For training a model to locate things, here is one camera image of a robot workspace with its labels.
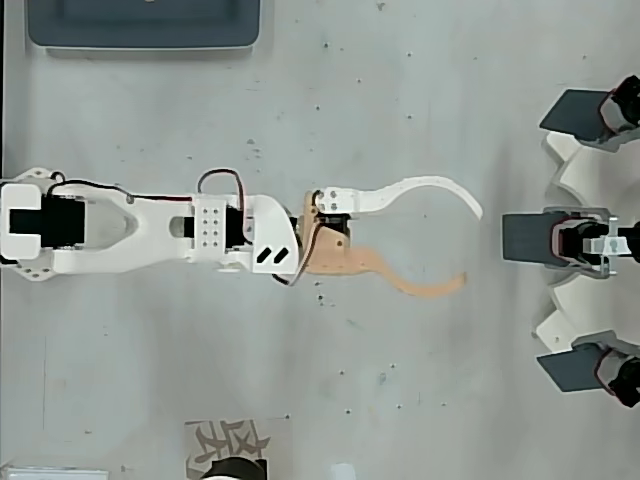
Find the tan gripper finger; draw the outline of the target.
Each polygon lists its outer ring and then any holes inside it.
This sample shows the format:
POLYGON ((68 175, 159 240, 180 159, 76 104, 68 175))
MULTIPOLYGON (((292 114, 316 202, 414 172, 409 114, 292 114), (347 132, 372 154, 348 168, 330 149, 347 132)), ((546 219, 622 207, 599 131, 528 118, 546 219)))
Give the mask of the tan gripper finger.
POLYGON ((396 274, 378 252, 367 247, 353 248, 352 259, 360 272, 377 273, 394 288, 410 296, 421 298, 441 297, 456 292, 464 287, 467 282, 467 275, 463 272, 444 283, 432 285, 412 283, 396 274))

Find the tan gripper body with servo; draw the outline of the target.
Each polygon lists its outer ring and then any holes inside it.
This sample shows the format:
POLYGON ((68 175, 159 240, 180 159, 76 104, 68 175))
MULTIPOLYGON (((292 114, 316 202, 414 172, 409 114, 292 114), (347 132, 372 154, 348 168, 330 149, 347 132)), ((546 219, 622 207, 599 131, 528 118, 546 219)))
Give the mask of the tan gripper body with servo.
POLYGON ((305 194, 302 214, 298 219, 298 234, 303 254, 309 241, 312 249, 304 271, 315 275, 355 275, 356 264, 351 252, 349 214, 322 213, 316 196, 319 191, 305 194))

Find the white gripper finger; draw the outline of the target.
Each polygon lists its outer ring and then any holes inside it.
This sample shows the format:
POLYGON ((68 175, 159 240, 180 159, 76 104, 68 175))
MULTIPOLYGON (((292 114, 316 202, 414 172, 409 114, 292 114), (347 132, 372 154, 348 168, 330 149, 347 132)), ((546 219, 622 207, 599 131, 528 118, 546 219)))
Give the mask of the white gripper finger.
POLYGON ((417 176, 402 179, 377 190, 358 190, 329 186, 317 193, 317 210, 322 214, 354 215, 382 211, 402 195, 419 188, 438 188, 461 199, 478 220, 484 215, 476 198, 455 181, 443 176, 417 176))

